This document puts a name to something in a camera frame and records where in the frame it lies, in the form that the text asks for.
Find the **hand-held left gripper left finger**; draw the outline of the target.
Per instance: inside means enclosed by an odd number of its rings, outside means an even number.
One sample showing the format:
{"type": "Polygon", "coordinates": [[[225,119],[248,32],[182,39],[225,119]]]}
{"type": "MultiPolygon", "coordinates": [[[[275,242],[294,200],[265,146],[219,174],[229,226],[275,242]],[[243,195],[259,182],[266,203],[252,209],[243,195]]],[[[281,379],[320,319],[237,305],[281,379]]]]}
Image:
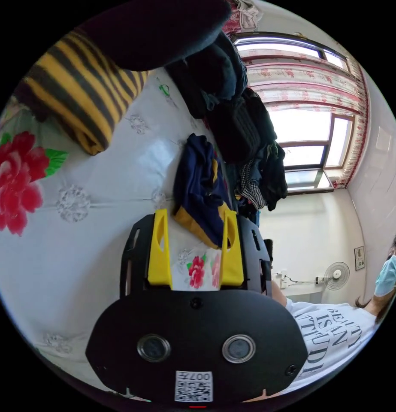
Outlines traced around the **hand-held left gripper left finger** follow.
{"type": "Polygon", "coordinates": [[[147,280],[151,286],[172,286],[167,209],[154,213],[147,280]]]}

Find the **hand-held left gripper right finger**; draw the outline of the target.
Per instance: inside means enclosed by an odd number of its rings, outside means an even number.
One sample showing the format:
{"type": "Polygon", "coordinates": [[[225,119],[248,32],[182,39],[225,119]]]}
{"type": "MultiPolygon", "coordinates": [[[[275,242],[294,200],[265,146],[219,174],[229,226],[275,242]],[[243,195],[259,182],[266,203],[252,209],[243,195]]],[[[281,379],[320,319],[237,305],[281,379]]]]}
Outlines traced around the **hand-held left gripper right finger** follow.
{"type": "Polygon", "coordinates": [[[244,282],[241,243],[237,214],[232,210],[224,213],[224,231],[221,247],[220,287],[239,288],[244,282]]]}

